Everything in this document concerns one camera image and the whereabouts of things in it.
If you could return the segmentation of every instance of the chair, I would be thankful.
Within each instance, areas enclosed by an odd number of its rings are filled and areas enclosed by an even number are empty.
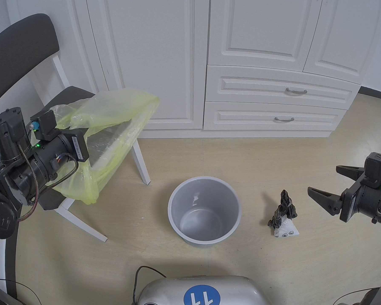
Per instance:
[[[93,93],[71,86],[58,57],[59,44],[51,19],[43,13],[28,16],[14,23],[0,33],[0,97],[18,80],[35,68],[44,59],[52,57],[64,89],[43,109],[54,105],[70,104],[79,99],[90,98]],[[145,184],[151,182],[137,140],[131,154]],[[39,199],[44,210],[55,210],[76,226],[101,241],[107,237],[99,233],[79,218],[74,216],[69,207],[75,200],[66,198],[61,193],[50,190]]]

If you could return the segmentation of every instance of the gray trash can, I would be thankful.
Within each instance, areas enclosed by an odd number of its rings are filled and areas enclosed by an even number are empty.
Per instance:
[[[241,219],[241,206],[234,189],[210,176],[186,180],[168,202],[172,228],[195,247],[209,247],[229,237]]]

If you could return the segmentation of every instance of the blue sticker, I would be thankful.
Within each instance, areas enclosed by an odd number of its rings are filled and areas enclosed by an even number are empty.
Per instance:
[[[212,286],[197,285],[188,289],[184,296],[185,305],[219,305],[220,294]]]

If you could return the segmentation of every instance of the translucent plastic bag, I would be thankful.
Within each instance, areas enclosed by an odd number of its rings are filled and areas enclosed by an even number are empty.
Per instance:
[[[95,203],[158,105],[158,97],[126,88],[52,107],[58,128],[88,128],[84,137],[89,151],[89,159],[54,189],[86,204]],[[70,172],[73,165],[72,161],[66,163],[58,177]]]

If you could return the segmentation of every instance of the crumpled black plastic bag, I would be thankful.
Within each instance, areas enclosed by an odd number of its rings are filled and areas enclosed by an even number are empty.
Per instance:
[[[268,226],[273,227],[274,229],[281,227],[282,217],[285,215],[288,219],[293,219],[298,216],[288,192],[286,190],[282,190],[281,204],[278,206],[272,219],[268,222]]]

